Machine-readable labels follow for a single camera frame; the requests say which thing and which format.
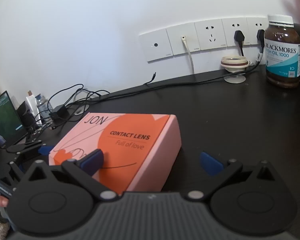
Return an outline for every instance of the contact lens box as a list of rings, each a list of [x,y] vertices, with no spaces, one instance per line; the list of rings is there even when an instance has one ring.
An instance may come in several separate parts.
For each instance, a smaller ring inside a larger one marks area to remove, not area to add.
[[[49,164],[101,149],[104,164],[93,176],[100,183],[118,194],[160,191],[180,148],[173,114],[88,113],[51,150]]]

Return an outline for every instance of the white wall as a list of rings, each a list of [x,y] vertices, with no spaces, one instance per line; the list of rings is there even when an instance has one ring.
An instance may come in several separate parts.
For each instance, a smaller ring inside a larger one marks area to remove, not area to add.
[[[0,90],[21,103],[28,90],[46,97],[83,83],[116,91],[189,75],[187,56],[148,64],[140,33],[202,19],[288,14],[300,0],[0,0]],[[244,48],[252,60],[258,48]],[[217,70],[237,49],[194,53],[196,73]],[[63,103],[68,93],[53,103]]]

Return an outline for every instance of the round black disc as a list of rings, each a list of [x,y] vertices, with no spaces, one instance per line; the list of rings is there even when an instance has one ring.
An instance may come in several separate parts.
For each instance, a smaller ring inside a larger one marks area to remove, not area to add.
[[[251,236],[270,236],[284,231],[297,213],[288,191],[275,182],[233,184],[218,190],[210,207],[217,220],[229,229]]]
[[[27,190],[15,192],[7,213],[18,231],[46,235],[73,230],[89,216],[92,208],[93,199],[83,188],[37,180]]]

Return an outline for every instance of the black tabletop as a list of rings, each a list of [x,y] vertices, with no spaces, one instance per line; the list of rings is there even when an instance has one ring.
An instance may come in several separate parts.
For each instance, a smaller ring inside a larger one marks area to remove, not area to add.
[[[206,80],[221,74],[223,71],[200,73],[149,86]],[[225,160],[235,158],[246,165],[270,161],[297,200],[298,214],[289,231],[300,239],[300,86],[286,90],[267,83],[264,66],[246,77],[241,84],[221,79],[202,85],[163,88],[97,103],[88,111],[177,116],[182,148],[164,191],[184,193],[208,178],[199,164],[202,151]],[[69,122],[62,130],[47,130],[40,139],[55,145],[74,125]]]

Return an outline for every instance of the laptop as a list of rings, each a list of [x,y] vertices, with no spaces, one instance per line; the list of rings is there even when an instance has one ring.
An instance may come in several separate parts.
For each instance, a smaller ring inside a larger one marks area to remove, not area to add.
[[[0,95],[0,144],[2,148],[9,147],[22,140],[27,135],[20,117],[15,110],[8,92]]]

